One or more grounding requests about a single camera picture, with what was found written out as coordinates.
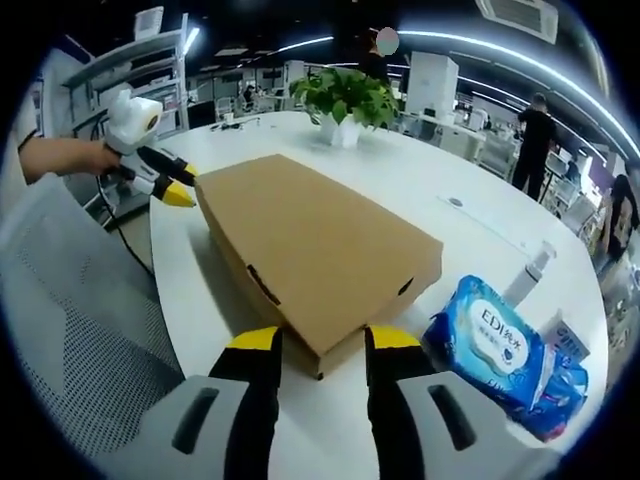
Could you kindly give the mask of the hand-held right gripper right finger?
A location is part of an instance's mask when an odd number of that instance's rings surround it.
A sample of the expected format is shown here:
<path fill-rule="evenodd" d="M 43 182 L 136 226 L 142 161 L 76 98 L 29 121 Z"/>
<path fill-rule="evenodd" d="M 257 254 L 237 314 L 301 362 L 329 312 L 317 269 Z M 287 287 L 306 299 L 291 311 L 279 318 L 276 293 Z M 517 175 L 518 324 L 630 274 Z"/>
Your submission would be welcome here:
<path fill-rule="evenodd" d="M 390 326 L 364 331 L 368 418 L 383 479 L 513 479 L 516 440 L 503 410 L 420 342 Z"/>

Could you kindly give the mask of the person's left hand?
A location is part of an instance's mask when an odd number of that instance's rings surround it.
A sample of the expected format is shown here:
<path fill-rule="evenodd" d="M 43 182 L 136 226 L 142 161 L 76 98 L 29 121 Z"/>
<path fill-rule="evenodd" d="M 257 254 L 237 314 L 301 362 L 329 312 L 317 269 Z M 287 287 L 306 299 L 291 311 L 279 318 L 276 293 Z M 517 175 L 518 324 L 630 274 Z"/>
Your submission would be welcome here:
<path fill-rule="evenodd" d="M 120 166 L 121 156 L 102 141 L 87 144 L 86 169 L 88 173 L 101 175 Z"/>

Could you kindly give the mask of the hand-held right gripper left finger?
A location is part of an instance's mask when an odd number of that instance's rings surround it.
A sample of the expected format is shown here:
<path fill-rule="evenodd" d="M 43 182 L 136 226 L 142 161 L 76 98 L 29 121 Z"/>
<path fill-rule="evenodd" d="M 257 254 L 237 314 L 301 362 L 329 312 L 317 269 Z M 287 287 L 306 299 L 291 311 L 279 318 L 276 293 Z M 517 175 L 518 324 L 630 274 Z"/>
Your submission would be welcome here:
<path fill-rule="evenodd" d="M 144 416 L 146 479 L 265 479 L 279 415 L 283 332 L 233 338 Z"/>

